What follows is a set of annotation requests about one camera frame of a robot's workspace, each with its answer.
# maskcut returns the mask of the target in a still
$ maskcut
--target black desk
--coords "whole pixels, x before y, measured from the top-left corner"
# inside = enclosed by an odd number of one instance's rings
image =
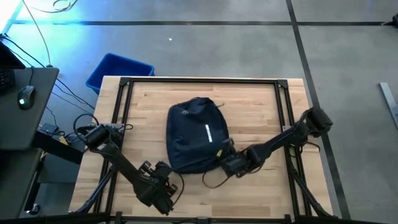
[[[57,68],[34,68],[32,86],[35,87],[35,104],[29,110],[21,110],[17,104],[18,91],[29,85],[31,68],[14,70],[16,85],[0,93],[0,149],[24,150],[30,147],[45,105],[57,79]]]
[[[17,94],[29,84],[31,73],[31,68],[15,70],[16,85],[0,94],[0,219],[17,218],[25,201],[25,210],[34,203],[40,187],[36,171],[43,163],[42,150],[76,164],[82,157],[80,151],[37,131],[59,73],[57,68],[34,68],[34,106],[19,109]]]

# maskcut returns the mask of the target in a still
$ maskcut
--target computer mouse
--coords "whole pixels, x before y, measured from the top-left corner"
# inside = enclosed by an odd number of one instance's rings
[[[25,86],[18,92],[18,106],[22,110],[29,110],[35,103],[35,88],[33,86]]]

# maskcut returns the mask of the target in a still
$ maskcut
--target wooden table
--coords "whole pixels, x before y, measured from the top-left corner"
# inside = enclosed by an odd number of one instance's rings
[[[239,149],[265,142],[280,133],[272,86],[162,83],[162,77],[153,78],[159,79],[159,82],[134,82],[128,115],[127,123],[132,124],[134,129],[126,133],[123,154],[137,167],[145,160],[153,166],[158,161],[169,161],[165,144],[168,109],[196,96],[207,96],[217,105],[224,104],[220,110],[228,124],[230,136]],[[100,123],[111,122],[119,80],[120,77],[104,77],[95,109],[95,116]],[[298,120],[302,112],[308,109],[303,80],[288,79],[288,84],[295,120]],[[119,119],[124,108],[124,98]],[[308,188],[323,208],[332,213],[318,149],[305,146],[302,160]],[[83,156],[70,210],[79,208],[97,186],[102,163],[103,158],[90,151]],[[170,217],[283,218],[284,214],[293,214],[283,149],[276,150],[260,172],[241,179],[232,177],[217,189],[206,188],[201,182],[201,175],[190,174],[183,178],[185,190]],[[224,178],[224,172],[217,169],[208,173],[206,182],[216,185]],[[180,192],[181,180],[172,174],[170,183],[178,186],[173,197],[175,200]],[[104,211],[107,192],[108,189],[105,189],[101,211]],[[300,190],[297,192],[300,211],[303,213],[302,195]],[[120,174],[112,214],[118,211],[130,216],[162,216],[153,206],[148,208],[138,201],[132,185]]]

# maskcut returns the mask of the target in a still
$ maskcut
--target concrete floor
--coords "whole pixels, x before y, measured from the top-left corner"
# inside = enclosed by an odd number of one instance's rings
[[[48,8],[47,1],[30,2]],[[292,0],[292,5],[299,22],[389,21],[398,9],[394,0]],[[68,12],[32,12],[39,21],[290,21],[286,2],[280,0],[85,0]],[[25,9],[17,20],[30,20]],[[292,26],[40,28],[60,79],[91,104],[96,95],[84,82],[108,52],[154,65],[157,76],[305,79]],[[320,105],[335,124],[329,137],[351,218],[397,223],[398,131],[377,83],[388,82],[398,100],[398,30],[299,26],[299,31]],[[8,34],[48,64],[35,26],[14,24]],[[66,131],[82,112],[56,96],[48,106]],[[53,123],[48,111],[42,122]],[[333,210],[340,214],[324,154],[323,164]],[[75,178],[76,172],[66,179]],[[42,213],[66,213],[72,191],[73,184],[44,185],[37,199]]]

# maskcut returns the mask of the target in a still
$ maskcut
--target black backpack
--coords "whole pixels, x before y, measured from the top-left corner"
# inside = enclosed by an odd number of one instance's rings
[[[178,173],[198,174],[220,166],[215,155],[228,138],[225,119],[209,98],[196,97],[169,109],[167,154]]]

